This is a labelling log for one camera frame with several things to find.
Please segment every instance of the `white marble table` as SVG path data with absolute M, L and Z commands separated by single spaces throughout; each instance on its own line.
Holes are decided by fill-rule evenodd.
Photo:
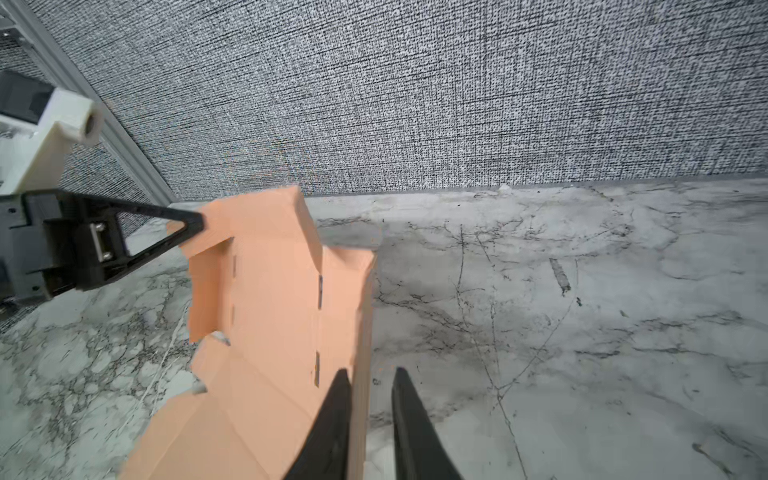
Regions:
M 768 180 L 307 203 L 379 252 L 366 478 L 396 366 L 468 480 L 768 478 Z M 0 478 L 116 476 L 194 383 L 189 299 L 172 251 L 1 334 Z

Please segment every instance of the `cylindrical hole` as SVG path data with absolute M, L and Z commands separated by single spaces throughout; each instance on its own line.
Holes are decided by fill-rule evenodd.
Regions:
M 85 134 L 88 135 L 91 133 L 91 130 L 94 129 L 94 123 L 96 123 L 96 119 L 94 118 L 93 114 L 88 115 L 88 119 L 85 121 Z

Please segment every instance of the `textured gray panel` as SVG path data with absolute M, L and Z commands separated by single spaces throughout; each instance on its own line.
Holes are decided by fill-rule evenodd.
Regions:
M 12 38 L 0 38 L 0 69 L 49 81 Z M 65 162 L 60 184 L 64 190 L 149 203 L 144 192 L 101 145 L 75 145 Z M 126 233 L 132 233 L 143 222 L 139 217 L 128 217 L 121 225 Z
M 765 1 L 31 6 L 185 200 L 766 171 Z

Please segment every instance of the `orange cardboard box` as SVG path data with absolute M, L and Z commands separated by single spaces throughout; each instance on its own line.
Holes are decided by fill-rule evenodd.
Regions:
M 206 228 L 181 249 L 190 342 L 202 340 L 192 371 L 207 391 L 157 412 L 121 478 L 282 478 L 339 369 L 352 380 L 347 478 L 362 478 L 375 255 L 323 246 L 297 187 L 200 211 Z

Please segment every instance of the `metal post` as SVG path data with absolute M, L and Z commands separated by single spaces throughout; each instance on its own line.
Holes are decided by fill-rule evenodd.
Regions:
M 24 0 L 0 0 L 0 5 L 8 13 L 7 18 L 0 17 L 0 31 L 8 33 L 16 30 L 14 36 L 19 44 L 51 81 L 58 87 L 104 103 Z M 166 207 L 178 201 L 160 172 L 106 105 L 101 139 L 153 203 Z

